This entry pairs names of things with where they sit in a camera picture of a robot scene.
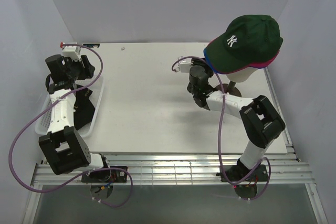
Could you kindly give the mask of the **dark green baseball cap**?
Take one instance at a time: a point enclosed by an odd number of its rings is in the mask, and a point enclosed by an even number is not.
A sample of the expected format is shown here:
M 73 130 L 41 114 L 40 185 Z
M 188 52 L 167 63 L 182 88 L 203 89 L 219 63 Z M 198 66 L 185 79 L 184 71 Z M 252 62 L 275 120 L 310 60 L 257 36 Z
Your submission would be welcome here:
M 243 15 L 203 50 L 204 58 L 217 73 L 231 74 L 246 68 L 270 65 L 283 43 L 278 22 L 269 15 Z

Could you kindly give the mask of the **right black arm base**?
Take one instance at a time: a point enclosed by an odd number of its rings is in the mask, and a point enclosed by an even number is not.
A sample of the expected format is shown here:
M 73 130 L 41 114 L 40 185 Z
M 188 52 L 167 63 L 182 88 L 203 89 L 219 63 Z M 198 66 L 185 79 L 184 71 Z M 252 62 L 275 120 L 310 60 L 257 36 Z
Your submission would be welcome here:
M 224 171 L 228 179 L 232 182 L 241 180 L 248 172 L 243 171 L 238 165 L 225 165 Z M 266 182 L 268 179 L 268 173 L 265 165 L 259 165 L 254 172 L 245 179 L 245 182 Z

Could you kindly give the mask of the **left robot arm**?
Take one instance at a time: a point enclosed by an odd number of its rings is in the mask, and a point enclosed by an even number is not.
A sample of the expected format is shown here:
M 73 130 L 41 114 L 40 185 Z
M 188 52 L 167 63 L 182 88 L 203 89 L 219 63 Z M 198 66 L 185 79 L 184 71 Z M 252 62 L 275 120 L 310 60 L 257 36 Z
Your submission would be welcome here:
M 95 107 L 89 101 L 90 89 L 76 81 L 93 78 L 95 67 L 86 55 L 77 59 L 53 55 L 45 62 L 50 71 L 45 85 L 53 107 L 48 130 L 38 143 L 46 160 L 56 175 L 93 170 L 98 181 L 107 181 L 111 168 L 106 158 L 91 153 L 77 130 L 93 119 Z

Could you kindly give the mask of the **dark brown mannequin stand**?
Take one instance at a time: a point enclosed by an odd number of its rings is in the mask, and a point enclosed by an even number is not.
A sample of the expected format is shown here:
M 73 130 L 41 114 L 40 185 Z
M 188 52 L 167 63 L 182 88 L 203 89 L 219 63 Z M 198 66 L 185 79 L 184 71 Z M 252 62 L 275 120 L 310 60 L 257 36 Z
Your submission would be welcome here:
M 219 84 L 215 87 L 215 90 L 219 90 L 222 93 L 227 93 L 236 97 L 242 97 L 242 93 L 239 91 L 239 89 L 236 87 L 236 83 L 233 81 L 230 81 L 229 83 L 223 83 L 222 85 Z

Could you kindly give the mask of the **blue baseball cap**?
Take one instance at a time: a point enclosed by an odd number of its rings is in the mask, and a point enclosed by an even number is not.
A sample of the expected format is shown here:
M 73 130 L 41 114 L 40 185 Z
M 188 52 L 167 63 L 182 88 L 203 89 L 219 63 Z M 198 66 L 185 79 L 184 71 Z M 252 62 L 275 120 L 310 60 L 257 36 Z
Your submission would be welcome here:
M 209 65 L 209 67 L 213 70 L 214 73 L 217 73 L 217 74 L 223 74 L 222 72 L 220 72 L 219 70 L 217 70 L 213 64 L 210 62 L 208 56 L 206 53 L 204 53 L 204 59 L 206 61 L 206 63 Z

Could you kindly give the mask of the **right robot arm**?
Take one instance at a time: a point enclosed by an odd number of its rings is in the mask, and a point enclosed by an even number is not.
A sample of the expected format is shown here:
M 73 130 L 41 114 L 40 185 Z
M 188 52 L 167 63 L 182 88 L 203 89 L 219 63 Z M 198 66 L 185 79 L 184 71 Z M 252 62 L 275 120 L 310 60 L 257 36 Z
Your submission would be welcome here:
M 240 119 L 249 139 L 236 165 L 228 170 L 222 168 L 219 176 L 232 185 L 250 180 L 256 175 L 256 168 L 266 150 L 285 130 L 283 119 L 264 95 L 254 99 L 242 98 L 225 93 L 223 85 L 218 89 L 212 87 L 208 80 L 214 72 L 203 59 L 192 58 L 188 72 L 187 90 L 192 94 L 195 103 L 202 109 L 219 111 L 221 118 L 227 113 Z

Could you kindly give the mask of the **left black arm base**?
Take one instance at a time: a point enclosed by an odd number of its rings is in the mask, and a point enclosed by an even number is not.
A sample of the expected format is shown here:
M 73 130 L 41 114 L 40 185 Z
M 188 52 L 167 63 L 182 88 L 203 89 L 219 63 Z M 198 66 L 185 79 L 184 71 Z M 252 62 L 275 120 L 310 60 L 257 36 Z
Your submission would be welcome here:
M 82 183 L 125 183 L 127 181 L 127 174 L 125 171 L 128 171 L 127 166 L 114 166 L 117 170 L 105 170 L 100 172 L 94 172 L 90 175 L 82 175 Z

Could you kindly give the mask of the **pink baseball cap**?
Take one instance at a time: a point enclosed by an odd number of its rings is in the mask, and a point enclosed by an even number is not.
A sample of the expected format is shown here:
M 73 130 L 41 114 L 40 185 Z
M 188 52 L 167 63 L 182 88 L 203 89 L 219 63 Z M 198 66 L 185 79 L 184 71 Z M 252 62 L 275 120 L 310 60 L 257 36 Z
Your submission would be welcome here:
M 203 50 L 213 66 L 223 74 L 240 71 L 247 67 L 262 69 L 278 56 L 280 48 L 266 42 L 253 46 L 239 43 L 238 39 L 216 38 Z

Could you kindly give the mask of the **black baseball cap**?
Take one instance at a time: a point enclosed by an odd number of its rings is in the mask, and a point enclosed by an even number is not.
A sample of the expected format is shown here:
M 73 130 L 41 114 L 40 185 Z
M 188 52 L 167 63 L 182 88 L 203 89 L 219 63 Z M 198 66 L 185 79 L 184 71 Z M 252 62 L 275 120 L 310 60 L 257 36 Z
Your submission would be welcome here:
M 93 91 L 85 88 L 76 92 L 76 101 L 74 105 L 74 126 L 78 131 L 92 122 L 95 106 L 90 101 Z

